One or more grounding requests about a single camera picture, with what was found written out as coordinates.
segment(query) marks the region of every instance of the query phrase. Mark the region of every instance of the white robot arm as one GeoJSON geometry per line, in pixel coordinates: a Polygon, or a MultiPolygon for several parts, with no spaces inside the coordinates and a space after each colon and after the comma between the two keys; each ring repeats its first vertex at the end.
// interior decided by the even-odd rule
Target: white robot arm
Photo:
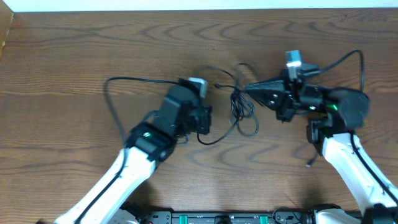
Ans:
{"type": "Polygon", "coordinates": [[[119,178],[91,206],[80,223],[107,223],[112,218],[128,196],[155,171],[155,161],[149,161],[148,154],[137,147],[122,149],[111,168],[96,185],[73,208],[57,218],[55,223],[75,223],[94,198],[118,173],[123,163],[124,151],[127,151],[128,158],[119,178]]]}
{"type": "MultiPolygon", "coordinates": [[[[133,78],[118,77],[108,81],[115,79],[133,78]]],[[[176,85],[169,88],[160,110],[152,113],[155,115],[153,123],[141,122],[130,131],[125,148],[107,173],[55,223],[109,222],[128,196],[171,155],[178,138],[191,132],[209,133],[211,107],[201,102],[207,82],[190,78],[167,83],[176,85]]]]}

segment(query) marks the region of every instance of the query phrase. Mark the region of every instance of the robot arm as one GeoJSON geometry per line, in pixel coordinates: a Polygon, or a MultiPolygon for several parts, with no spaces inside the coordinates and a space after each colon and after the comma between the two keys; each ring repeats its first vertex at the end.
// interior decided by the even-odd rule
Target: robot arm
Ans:
{"type": "Polygon", "coordinates": [[[171,86],[153,123],[142,122],[130,131],[125,148],[107,173],[55,223],[109,222],[128,196],[171,155],[177,138],[191,132],[208,134],[211,107],[201,102],[206,88],[207,82],[199,78],[180,79],[171,86]],[[119,177],[112,182],[115,174],[119,177]]]}
{"type": "MultiPolygon", "coordinates": [[[[362,52],[354,50],[323,70],[329,70],[355,52],[360,54],[363,68],[362,52]]],[[[308,112],[326,114],[326,117],[309,119],[308,141],[343,178],[364,220],[376,220],[375,216],[380,214],[386,218],[383,221],[393,220],[398,214],[398,190],[373,163],[354,134],[354,130],[363,125],[369,108],[369,98],[362,92],[363,70],[361,91],[309,85],[307,80],[322,70],[317,65],[303,63],[298,50],[287,52],[286,56],[287,69],[282,70],[281,76],[248,84],[245,92],[260,105],[274,110],[281,121],[290,122],[296,114],[308,112]]],[[[323,208],[314,210],[307,223],[359,222],[342,210],[323,208]]]]}
{"type": "Polygon", "coordinates": [[[128,158],[120,178],[93,204],[81,223],[107,223],[120,208],[130,194],[155,171],[155,161],[149,161],[148,154],[137,147],[120,150],[119,156],[94,185],[94,187],[67,213],[63,214],[55,223],[74,223],[90,202],[105,188],[120,169],[123,162],[124,150],[128,151],[128,158]]]}

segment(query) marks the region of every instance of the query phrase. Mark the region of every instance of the wood grain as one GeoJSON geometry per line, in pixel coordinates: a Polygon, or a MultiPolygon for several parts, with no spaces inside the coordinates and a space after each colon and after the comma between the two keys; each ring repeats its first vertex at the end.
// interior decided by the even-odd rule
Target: wood grain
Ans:
{"type": "MultiPolygon", "coordinates": [[[[0,61],[0,222],[54,221],[108,170],[121,148],[105,106],[107,77],[176,80],[202,77],[231,83],[207,65],[233,70],[253,64],[258,80],[279,74],[284,52],[299,49],[322,66],[354,48],[366,57],[371,114],[358,130],[375,163],[398,184],[398,10],[251,10],[20,13],[0,61]]],[[[358,87],[351,58],[312,82],[358,87]]],[[[159,108],[168,85],[112,84],[126,129],[159,108]]],[[[210,88],[211,134],[229,126],[227,90],[210,88]]],[[[358,209],[324,159],[311,169],[314,148],[305,117],[281,124],[256,106],[260,132],[237,132],[215,146],[194,136],[131,195],[143,206],[174,210],[273,210],[336,203],[358,209]]],[[[248,130],[252,121],[244,124],[248,130]]]]}

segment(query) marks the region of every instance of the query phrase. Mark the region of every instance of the black cable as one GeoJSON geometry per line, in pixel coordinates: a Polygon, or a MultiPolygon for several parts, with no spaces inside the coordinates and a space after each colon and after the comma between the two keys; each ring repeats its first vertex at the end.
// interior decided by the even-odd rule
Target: black cable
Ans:
{"type": "MultiPolygon", "coordinates": [[[[254,74],[256,74],[255,70],[253,69],[252,66],[246,64],[246,63],[239,63],[238,64],[238,68],[239,66],[244,65],[246,66],[248,69],[250,69],[250,71],[252,71],[254,74]]],[[[239,133],[241,133],[243,136],[246,137],[253,137],[255,136],[258,131],[259,131],[259,121],[256,117],[256,115],[254,115],[254,105],[251,101],[245,99],[245,97],[243,97],[243,93],[244,90],[240,89],[239,87],[239,80],[238,78],[234,77],[231,73],[227,72],[226,70],[220,69],[220,68],[216,68],[216,67],[212,67],[212,70],[217,70],[217,71],[221,71],[227,75],[229,75],[233,80],[234,80],[234,85],[220,85],[220,84],[215,84],[216,88],[233,88],[234,91],[232,92],[231,96],[229,97],[231,99],[231,112],[232,112],[232,116],[235,118],[235,122],[231,125],[231,127],[227,130],[227,132],[222,135],[222,137],[220,137],[219,139],[213,141],[213,142],[203,142],[200,139],[200,135],[197,134],[197,138],[198,141],[201,144],[204,144],[206,146],[212,145],[212,144],[216,144],[219,141],[223,140],[225,137],[227,137],[229,134],[232,133],[233,129],[235,127],[237,127],[239,133]],[[242,131],[242,129],[239,126],[239,122],[242,121],[244,118],[252,118],[256,124],[256,129],[253,131],[253,133],[245,133],[244,131],[242,131]]]]}
{"type": "Polygon", "coordinates": [[[363,166],[368,170],[368,172],[372,175],[372,177],[376,180],[376,182],[380,185],[380,187],[385,191],[385,193],[390,196],[390,198],[397,204],[398,206],[398,199],[396,196],[390,191],[390,189],[381,181],[381,179],[374,173],[374,171],[369,167],[368,163],[363,159],[362,155],[359,153],[358,148],[355,145],[354,142],[354,132],[351,132],[351,145],[353,147],[353,151],[355,152],[356,156],[358,156],[358,159],[362,162],[363,166]]]}
{"type": "Polygon", "coordinates": [[[364,56],[363,56],[363,52],[360,49],[355,49],[352,50],[351,52],[347,53],[346,55],[344,55],[342,58],[340,58],[339,60],[337,60],[335,63],[321,69],[319,71],[319,73],[323,73],[323,72],[327,72],[329,70],[331,70],[332,68],[336,67],[338,64],[340,64],[341,62],[345,61],[349,56],[358,53],[359,54],[359,63],[360,63],[360,75],[361,75],[361,83],[359,85],[359,90],[361,90],[361,92],[363,92],[364,89],[364,84],[365,84],[365,62],[364,62],[364,56]]]}
{"type": "MultiPolygon", "coordinates": [[[[146,78],[133,78],[133,77],[111,77],[109,79],[107,79],[104,82],[104,86],[103,86],[103,93],[104,93],[104,98],[105,98],[105,102],[109,108],[109,111],[111,112],[111,115],[114,119],[114,122],[116,123],[116,125],[119,128],[119,133],[120,133],[120,137],[122,140],[122,144],[123,144],[123,163],[119,169],[119,171],[115,174],[115,176],[113,177],[113,179],[105,186],[105,188],[90,202],[90,204],[87,205],[87,207],[84,209],[84,211],[79,215],[79,217],[76,219],[75,223],[79,224],[81,222],[81,220],[83,219],[83,217],[86,215],[86,213],[90,210],[90,208],[98,201],[98,199],[100,199],[100,197],[110,188],[110,186],[119,178],[120,174],[122,173],[124,166],[126,165],[127,162],[127,154],[128,154],[128,150],[126,148],[126,133],[124,131],[123,125],[120,121],[119,115],[116,111],[116,108],[113,105],[111,96],[109,95],[108,92],[108,84],[109,82],[113,81],[113,80],[134,80],[134,81],[142,81],[142,82],[152,82],[152,83],[169,83],[169,84],[175,84],[178,85],[178,82],[174,82],[174,81],[168,81],[168,80],[150,80],[150,79],[146,79],[146,78]]],[[[150,111],[147,113],[147,115],[144,117],[145,119],[148,119],[149,117],[151,117],[154,113],[156,113],[156,111],[150,111]]]]}
{"type": "Polygon", "coordinates": [[[276,224],[281,224],[280,222],[278,222],[278,221],[276,220],[276,217],[275,217],[276,211],[281,210],[281,209],[286,209],[286,210],[289,210],[290,212],[292,212],[294,218],[296,218],[296,219],[298,220],[297,223],[293,223],[293,224],[301,224],[301,217],[298,218],[291,208],[285,207],[285,206],[279,207],[279,208],[275,209],[274,212],[272,212],[271,218],[274,220],[274,222],[275,222],[276,224]]]}

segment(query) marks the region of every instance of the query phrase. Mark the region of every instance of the black electronic housing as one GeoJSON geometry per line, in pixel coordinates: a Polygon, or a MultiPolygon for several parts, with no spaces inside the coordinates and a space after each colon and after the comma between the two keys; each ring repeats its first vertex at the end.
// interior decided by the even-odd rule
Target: black electronic housing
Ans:
{"type": "Polygon", "coordinates": [[[133,128],[126,147],[138,147],[148,154],[148,160],[157,166],[165,161],[175,148],[177,139],[191,132],[208,134],[211,125],[211,106],[202,103],[200,83],[180,79],[164,97],[152,123],[142,122],[133,128]]]}

